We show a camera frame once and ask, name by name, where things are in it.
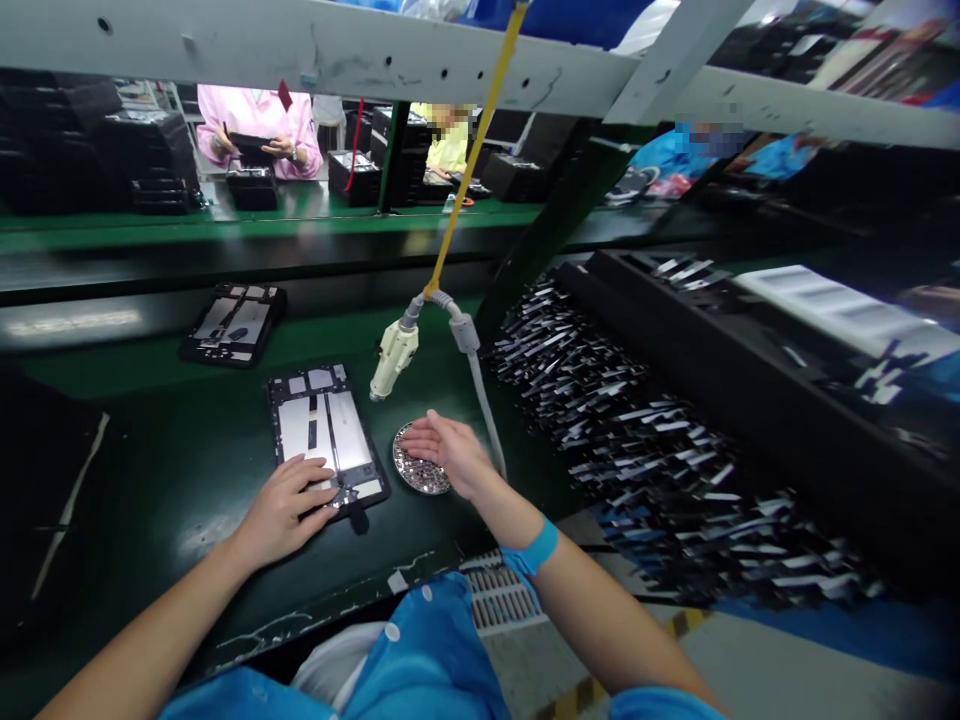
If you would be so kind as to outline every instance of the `pink uniform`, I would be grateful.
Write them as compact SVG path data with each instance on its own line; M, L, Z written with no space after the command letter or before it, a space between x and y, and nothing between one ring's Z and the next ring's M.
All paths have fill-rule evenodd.
M290 93L293 105L283 109L283 103L274 90L264 90L257 102L248 88L198 85L197 100L200 114L206 121L197 128L200 152L217 167L225 168L229 158L220 160L210 147L211 139L227 123L229 132L244 135L276 138L285 135L297 148L307 153L307 162L298 168L290 160L277 160L273 164L279 180L313 180L320 172L323 157L317 145L317 131L313 126L313 109L306 93Z

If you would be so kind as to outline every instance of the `yellow cord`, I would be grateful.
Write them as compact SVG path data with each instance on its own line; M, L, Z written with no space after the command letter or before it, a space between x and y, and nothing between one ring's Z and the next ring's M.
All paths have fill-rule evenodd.
M453 212L450 214L450 222L447 224L447 232L443 236L443 244L440 246L440 254L437 256L437 264L433 268L433 277L423 289L423 296L430 298L436 290L440 288L440 273L443 270L443 262L447 259L447 250L450 249L450 241L453 239L453 229L456 227L457 218L460 217L460 208L463 207L463 199L467 195L467 187L470 185L470 178L473 177L473 169L477 165L477 158L480 157L480 148L484 139L487 137L487 128L490 127L490 118L493 117L493 111L497 106L497 98L500 95L500 85L503 84L503 78L507 74L507 67L510 65L510 58L513 56L513 49L517 44L517 36L520 34L520 25L523 24L523 18L527 14L529 2L518 2L513 7L510 15L510 22L507 23L507 31L503 36L503 47L500 48L500 58L497 60L497 67L493 73L493 82L490 85L490 95L487 97L487 104L483 106L483 117L480 118L480 127L477 130L477 139L470 150L470 157L467 158L467 169L463 173L463 180L460 181L460 189L457 191L457 202L453 206Z

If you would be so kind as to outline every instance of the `yellow shirt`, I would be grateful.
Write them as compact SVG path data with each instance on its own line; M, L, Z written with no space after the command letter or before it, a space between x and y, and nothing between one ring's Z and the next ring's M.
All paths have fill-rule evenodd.
M433 115L426 103L413 103L410 109L427 119ZM427 154L427 165L447 172L464 172L467 169L467 127L467 121L463 120L448 128L439 140L434 138Z

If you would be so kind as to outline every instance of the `factory workstation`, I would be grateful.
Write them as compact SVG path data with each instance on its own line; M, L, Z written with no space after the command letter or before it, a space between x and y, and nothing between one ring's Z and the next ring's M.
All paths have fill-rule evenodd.
M3 13L0 717L960 712L960 4Z

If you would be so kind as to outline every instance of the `red cable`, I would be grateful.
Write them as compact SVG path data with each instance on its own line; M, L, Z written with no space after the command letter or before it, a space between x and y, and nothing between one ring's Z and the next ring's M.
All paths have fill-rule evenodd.
M353 133L353 156L350 158L350 178L347 180L347 187L344 188L344 192L347 192L353 184L353 169L357 166L357 143L360 142L361 122L363 122L363 98L360 98L360 110L357 112L357 129Z

